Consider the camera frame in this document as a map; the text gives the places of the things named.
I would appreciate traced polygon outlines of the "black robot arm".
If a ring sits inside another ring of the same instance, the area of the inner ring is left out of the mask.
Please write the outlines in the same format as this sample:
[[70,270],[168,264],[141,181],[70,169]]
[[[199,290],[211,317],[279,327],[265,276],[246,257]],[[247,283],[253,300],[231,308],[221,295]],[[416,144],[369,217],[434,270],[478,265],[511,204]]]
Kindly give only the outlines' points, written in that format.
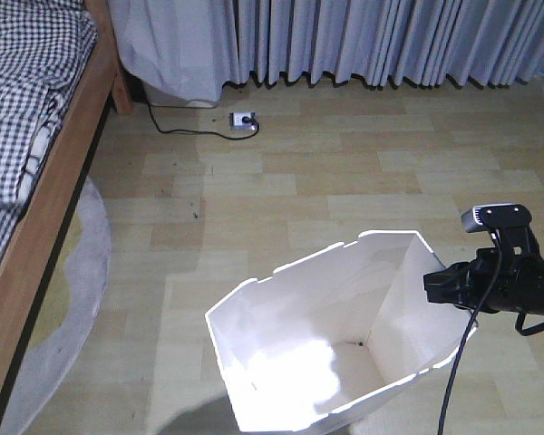
[[480,248],[471,262],[455,263],[423,276],[427,300],[488,314],[513,312],[544,315],[544,259],[525,257],[507,271],[497,271],[499,251]]

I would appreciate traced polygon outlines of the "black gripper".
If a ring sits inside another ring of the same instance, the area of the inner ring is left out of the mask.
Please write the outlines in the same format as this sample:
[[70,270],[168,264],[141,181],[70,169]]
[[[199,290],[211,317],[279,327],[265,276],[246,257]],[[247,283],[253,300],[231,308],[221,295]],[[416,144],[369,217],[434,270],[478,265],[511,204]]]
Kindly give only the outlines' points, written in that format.
[[516,260],[515,251],[503,254],[496,247],[479,248],[470,262],[454,263],[425,274],[423,287],[427,300],[461,309],[480,308],[484,313],[515,313],[517,307],[508,286]]

